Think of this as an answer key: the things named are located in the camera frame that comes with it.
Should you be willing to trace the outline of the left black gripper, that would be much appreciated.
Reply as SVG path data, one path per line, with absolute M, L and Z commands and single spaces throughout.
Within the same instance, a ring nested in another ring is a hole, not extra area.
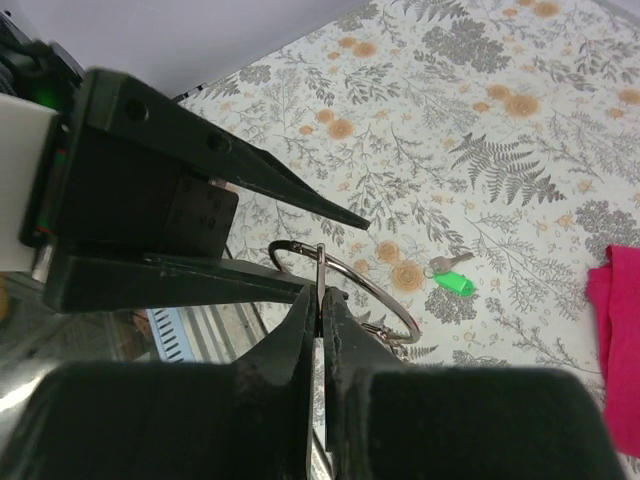
M 336 222 L 370 222 L 318 194 L 274 155 L 184 109 L 139 79 L 94 68 L 78 104 L 87 126 L 55 126 L 20 241 L 49 237 L 141 255 L 57 252 L 42 292 L 58 313 L 248 302 L 292 303 L 308 280 L 222 256 L 238 196 L 222 179 Z

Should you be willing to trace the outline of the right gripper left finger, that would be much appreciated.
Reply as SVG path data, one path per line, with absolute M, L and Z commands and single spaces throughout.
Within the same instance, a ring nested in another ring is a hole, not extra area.
M 318 300 L 229 364 L 76 362 L 39 383 L 5 479 L 306 479 Z

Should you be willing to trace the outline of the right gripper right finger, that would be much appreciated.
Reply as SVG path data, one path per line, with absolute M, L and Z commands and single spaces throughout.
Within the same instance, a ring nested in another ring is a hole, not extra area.
M 322 302 L 326 446 L 339 479 L 621 479 L 600 413 L 549 368 L 419 367 Z

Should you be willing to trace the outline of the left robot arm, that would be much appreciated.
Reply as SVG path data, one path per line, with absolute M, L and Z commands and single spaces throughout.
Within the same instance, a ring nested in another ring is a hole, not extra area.
M 271 153 L 137 78 L 1 21 L 1 268 L 53 247 L 60 313 L 290 303 L 304 279 L 224 257 L 244 188 L 366 229 Z

